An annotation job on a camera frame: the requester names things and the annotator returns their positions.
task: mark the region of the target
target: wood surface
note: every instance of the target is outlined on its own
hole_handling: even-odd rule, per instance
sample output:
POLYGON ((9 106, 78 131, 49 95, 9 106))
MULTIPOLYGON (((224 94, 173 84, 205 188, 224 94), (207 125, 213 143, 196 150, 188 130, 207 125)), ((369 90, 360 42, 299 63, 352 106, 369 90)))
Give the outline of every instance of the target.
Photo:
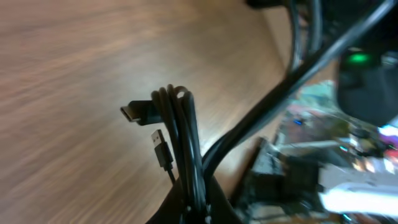
MULTIPOLYGON (((144 223, 171 188, 150 140, 166 131, 119 107, 186 86, 204 154, 282 74, 243 1, 1 1, 0 223, 144 223)), ((216 173, 227 195, 250 145, 216 173)))

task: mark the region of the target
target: wooden floor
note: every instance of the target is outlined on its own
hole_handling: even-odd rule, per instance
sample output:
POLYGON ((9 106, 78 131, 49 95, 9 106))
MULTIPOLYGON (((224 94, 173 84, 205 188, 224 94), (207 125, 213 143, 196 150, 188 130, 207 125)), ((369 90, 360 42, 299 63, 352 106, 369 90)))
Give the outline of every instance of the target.
MULTIPOLYGON (((281 74, 241 0, 1 1, 0 223, 144 223, 171 188, 150 140, 164 127, 119 107, 185 85, 204 153, 281 74)), ((226 194, 250 143, 217 171, 226 194)))

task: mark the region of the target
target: green light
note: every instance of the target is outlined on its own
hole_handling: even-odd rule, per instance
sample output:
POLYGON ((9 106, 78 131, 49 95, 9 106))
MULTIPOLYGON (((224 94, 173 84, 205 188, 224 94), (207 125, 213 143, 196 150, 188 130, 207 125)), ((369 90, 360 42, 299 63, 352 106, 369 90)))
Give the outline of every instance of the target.
POLYGON ((348 61, 351 63, 364 63, 370 59, 369 55, 366 54, 353 54, 349 56, 348 61))

